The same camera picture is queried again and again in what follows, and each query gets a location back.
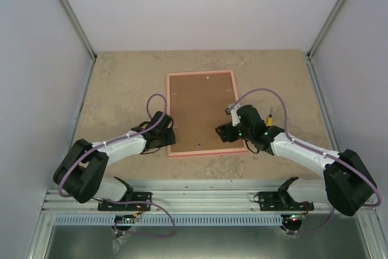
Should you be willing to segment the yellow black pen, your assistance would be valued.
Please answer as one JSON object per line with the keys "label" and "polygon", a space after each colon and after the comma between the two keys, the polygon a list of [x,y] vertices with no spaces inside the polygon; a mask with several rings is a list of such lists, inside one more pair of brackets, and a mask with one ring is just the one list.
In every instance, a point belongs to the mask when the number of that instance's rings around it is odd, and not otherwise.
{"label": "yellow black pen", "polygon": [[266,126],[270,127],[272,126],[272,123],[273,123],[273,109],[270,109],[269,115],[267,117]]}

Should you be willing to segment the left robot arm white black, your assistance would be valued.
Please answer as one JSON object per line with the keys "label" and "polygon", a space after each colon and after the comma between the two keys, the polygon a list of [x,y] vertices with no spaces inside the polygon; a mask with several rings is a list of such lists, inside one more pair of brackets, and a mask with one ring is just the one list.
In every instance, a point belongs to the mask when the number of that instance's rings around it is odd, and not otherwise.
{"label": "left robot arm white black", "polygon": [[158,111],[149,122],[112,140],[97,143],[77,140],[54,173],[53,181],[61,197],[72,197],[79,203],[93,198],[107,200],[119,210],[126,210],[132,205],[133,189],[118,177],[105,178],[106,169],[124,158],[173,144],[173,118]]}

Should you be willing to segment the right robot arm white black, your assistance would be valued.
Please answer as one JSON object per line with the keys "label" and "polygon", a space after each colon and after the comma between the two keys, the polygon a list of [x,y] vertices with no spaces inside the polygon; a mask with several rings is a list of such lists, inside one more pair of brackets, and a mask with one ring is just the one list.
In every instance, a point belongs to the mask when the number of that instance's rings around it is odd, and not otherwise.
{"label": "right robot arm white black", "polygon": [[226,113],[231,122],[215,129],[222,142],[243,140],[255,147],[254,153],[287,158],[319,175],[318,180],[291,177],[282,183],[272,196],[282,210],[324,203],[352,216],[377,194],[376,183],[356,152],[336,152],[301,141],[280,127],[268,126],[251,105],[236,105]]}

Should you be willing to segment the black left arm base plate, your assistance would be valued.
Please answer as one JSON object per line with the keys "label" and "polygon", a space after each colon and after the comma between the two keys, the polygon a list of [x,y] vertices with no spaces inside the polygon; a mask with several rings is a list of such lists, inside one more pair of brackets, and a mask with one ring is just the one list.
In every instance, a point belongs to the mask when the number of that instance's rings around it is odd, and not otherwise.
{"label": "black left arm base plate", "polygon": [[132,192],[125,195],[120,202],[131,201],[131,204],[115,204],[107,200],[100,199],[98,203],[98,210],[105,212],[147,212],[151,206],[146,202],[152,201],[151,192]]}

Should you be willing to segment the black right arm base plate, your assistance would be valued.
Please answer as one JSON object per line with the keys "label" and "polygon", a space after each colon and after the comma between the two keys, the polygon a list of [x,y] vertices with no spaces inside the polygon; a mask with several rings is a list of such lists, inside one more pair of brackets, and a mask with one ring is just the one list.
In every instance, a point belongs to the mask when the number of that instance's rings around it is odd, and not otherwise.
{"label": "black right arm base plate", "polygon": [[253,201],[259,204],[261,211],[301,211],[314,210],[315,206],[310,202],[298,203],[286,195],[281,198],[278,192],[258,192],[254,195]]}

